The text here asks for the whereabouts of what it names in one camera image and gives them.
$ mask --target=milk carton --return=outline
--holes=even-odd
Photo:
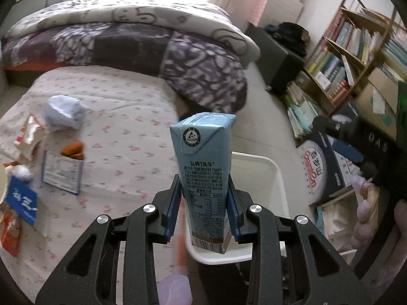
[[[170,127],[192,244],[222,254],[231,238],[225,213],[235,118],[198,113]]]

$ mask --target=barcode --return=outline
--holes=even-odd
[[[192,245],[205,249],[205,250],[223,254],[223,249],[222,249],[223,244],[209,243],[207,241],[202,241],[201,239],[192,236]]]

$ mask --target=round black logo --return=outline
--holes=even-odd
[[[189,127],[182,135],[186,145],[196,147],[201,142],[201,135],[195,127]]]

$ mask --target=bed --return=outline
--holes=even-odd
[[[173,90],[163,79],[101,66],[64,67],[40,76],[0,120],[1,163],[19,157],[13,142],[28,113],[43,120],[44,105],[50,96],[57,94],[83,102],[87,107],[85,125],[78,131],[52,132],[42,142],[30,164],[35,174],[30,187],[47,206],[42,213],[38,211],[42,219],[45,217],[42,225],[47,227],[36,231],[23,222],[18,258],[0,250],[11,275],[31,300],[98,215],[106,213],[112,218],[128,215],[150,203],[158,191],[168,189],[177,172],[169,135],[169,126],[178,120]],[[79,196],[40,181],[43,151],[57,153],[74,140],[85,142]],[[175,246],[184,247],[182,233],[182,227],[177,226],[177,235],[170,244],[155,244],[157,281],[178,272]],[[121,274],[119,270],[118,304]]]
[[[158,0],[65,0],[17,22],[5,42],[6,70],[115,67],[164,79],[186,100],[222,113],[244,106],[243,69],[260,56],[219,7]]]

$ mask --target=white card with blue border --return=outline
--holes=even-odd
[[[79,195],[83,161],[65,157],[46,150],[41,179],[49,185]]]

